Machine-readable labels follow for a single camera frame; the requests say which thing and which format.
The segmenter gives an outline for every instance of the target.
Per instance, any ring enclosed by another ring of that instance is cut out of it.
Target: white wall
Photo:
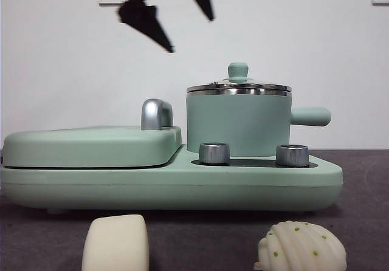
[[[166,53],[97,0],[2,0],[1,134],[137,125],[162,98],[186,135],[185,89],[226,76],[293,88],[294,106],[332,111],[326,128],[292,127],[311,148],[389,148],[389,6],[371,0],[149,0],[176,47]]]

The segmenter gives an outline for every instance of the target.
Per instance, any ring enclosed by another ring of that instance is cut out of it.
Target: dark tabletop
[[[252,270],[258,241],[272,224],[286,220],[333,232],[346,248],[347,270],[388,270],[389,150],[311,154],[340,165],[345,181],[337,202],[316,212],[74,210],[55,216],[0,195],[0,270],[81,270],[92,220],[131,213],[146,220],[150,271]]]

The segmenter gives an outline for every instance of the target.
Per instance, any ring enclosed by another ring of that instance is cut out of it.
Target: textured white toy
[[[308,222],[273,225],[258,244],[262,271],[344,271],[346,250],[329,230]]]
[[[141,215],[95,219],[85,240],[82,271],[147,271],[148,238]]]

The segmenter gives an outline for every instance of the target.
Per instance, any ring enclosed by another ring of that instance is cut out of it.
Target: appliance base
[[[1,188],[16,204],[48,210],[314,211],[334,203],[343,185],[341,167],[314,156],[317,166],[309,168],[192,163],[197,159],[182,146],[167,164],[149,168],[3,167]]]

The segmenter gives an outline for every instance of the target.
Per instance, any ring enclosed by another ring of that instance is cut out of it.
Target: black blurred object
[[[209,20],[213,20],[210,0],[195,0]],[[157,7],[147,6],[145,0],[128,0],[118,10],[123,23],[130,25],[169,52],[174,52],[168,37],[157,20]]]

